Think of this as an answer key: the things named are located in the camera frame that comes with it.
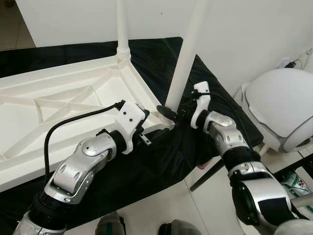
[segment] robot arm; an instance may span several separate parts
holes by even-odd
[[[201,82],[194,88],[193,93],[205,93],[208,84]],[[297,219],[291,212],[288,195],[260,162],[259,155],[248,147],[234,120],[207,110],[208,96],[200,94],[191,126],[202,128],[215,141],[228,170],[238,218],[253,225],[260,234],[272,235],[279,225]]]
[[[78,143],[74,153],[57,167],[44,190],[36,196],[14,235],[62,235],[68,217],[81,202],[94,175],[117,152],[128,154],[133,150],[133,137],[143,131],[141,126],[149,111],[131,102],[122,101],[122,104],[114,130],[104,129],[96,137]]]

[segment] floor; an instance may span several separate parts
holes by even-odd
[[[4,7],[0,2],[0,51],[35,47],[25,22],[15,5]],[[269,150],[262,160],[276,172],[313,153],[313,145],[299,152],[278,154]],[[231,198],[231,187],[225,168],[216,173],[195,192],[189,190],[214,163],[205,170],[194,169],[184,181],[141,201],[122,208],[118,213],[125,218],[127,235],[156,235],[162,223],[182,219],[193,223],[202,235],[257,235],[252,226],[240,226]],[[313,181],[302,170],[298,174],[313,188]],[[99,219],[67,231],[66,235],[92,235]]]
[[[5,7],[0,0],[0,51],[30,47],[35,44],[17,5]]]

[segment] white wall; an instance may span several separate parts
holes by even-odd
[[[117,39],[114,0],[17,0],[36,46]],[[130,39],[184,36],[194,1],[127,0]],[[313,42],[311,0],[214,0],[198,54],[233,94]]]

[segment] black cloth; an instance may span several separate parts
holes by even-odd
[[[133,65],[162,104],[167,97],[181,43],[181,38],[129,41]],[[117,42],[106,42],[3,51],[0,52],[0,77],[112,56],[116,54],[116,47]],[[212,97],[209,109],[238,122],[229,108],[229,104],[233,105],[252,145],[260,144],[263,139],[260,132],[198,56],[182,103],[189,100],[193,84],[201,81],[207,81],[210,90],[227,101]],[[190,128],[190,122],[182,121],[170,132],[152,133],[149,137],[151,147],[140,145],[129,155],[117,156],[96,174],[77,208],[78,216],[69,223],[70,228],[157,193],[183,180],[197,164],[205,163],[218,154],[212,140],[201,130]],[[43,183],[43,177],[40,177],[0,193],[2,235],[13,232],[14,221],[21,219]]]

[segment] power outlet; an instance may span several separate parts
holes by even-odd
[[[292,60],[288,57],[283,58],[280,63],[276,66],[277,69],[284,68],[287,64],[289,64]]]

